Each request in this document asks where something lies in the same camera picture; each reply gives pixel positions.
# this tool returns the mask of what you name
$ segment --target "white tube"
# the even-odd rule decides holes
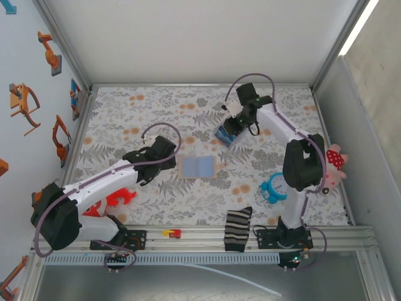
[[[237,279],[239,281],[246,282],[246,283],[248,283],[250,285],[253,285],[254,287],[257,287],[257,288],[260,288],[261,290],[264,290],[267,293],[272,293],[272,294],[274,294],[274,295],[276,295],[276,296],[281,298],[281,294],[280,293],[275,292],[274,290],[271,290],[271,289],[269,289],[267,287],[263,287],[262,285],[254,283],[254,282],[252,282],[252,281],[250,281],[248,279],[245,279],[243,277],[240,277],[240,276],[236,276],[236,275],[233,275],[233,274],[230,274],[230,273],[222,272],[222,271],[216,270],[214,268],[204,267],[202,265],[191,265],[190,263],[179,263],[178,265],[183,265],[185,267],[191,267],[191,268],[200,268],[201,270],[207,270],[207,271],[218,273],[218,274],[221,274],[221,275],[224,275],[224,276],[227,276],[227,277],[231,277],[233,279]]]

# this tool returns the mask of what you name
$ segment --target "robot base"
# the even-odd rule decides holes
[[[281,217],[276,229],[256,230],[259,249],[308,249],[313,248],[311,231],[303,227],[287,229]]]
[[[127,230],[127,236],[125,238],[126,245],[124,248],[127,248],[132,251],[144,250],[146,247],[146,231],[145,230]],[[108,246],[102,246],[101,244],[91,241],[90,247],[91,250],[112,250]]]

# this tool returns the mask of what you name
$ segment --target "glass panel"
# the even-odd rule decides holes
[[[280,300],[366,300],[359,266],[352,252],[327,253],[317,265],[298,272],[284,273],[277,265],[209,267],[278,292],[282,295]],[[35,300],[276,299],[275,294],[248,283],[193,267],[137,266],[119,275],[109,275],[103,267],[48,266],[44,267]]]

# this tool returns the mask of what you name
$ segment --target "black mount plate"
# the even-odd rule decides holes
[[[127,231],[127,244],[125,248],[137,251],[144,250],[146,247],[146,231],[145,230],[128,230]],[[102,246],[101,244],[91,241],[89,249],[91,250],[113,250],[108,246]]]
[[[278,232],[277,229],[256,230],[258,235],[258,247],[259,249],[303,249],[307,247],[308,249],[313,248],[311,231],[305,231],[302,236],[300,236],[298,243],[292,246],[281,246],[278,242]]]

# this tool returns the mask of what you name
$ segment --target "red polka dot bow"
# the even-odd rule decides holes
[[[341,167],[345,164],[342,156],[331,149],[326,152],[327,162],[333,164],[339,171]]]

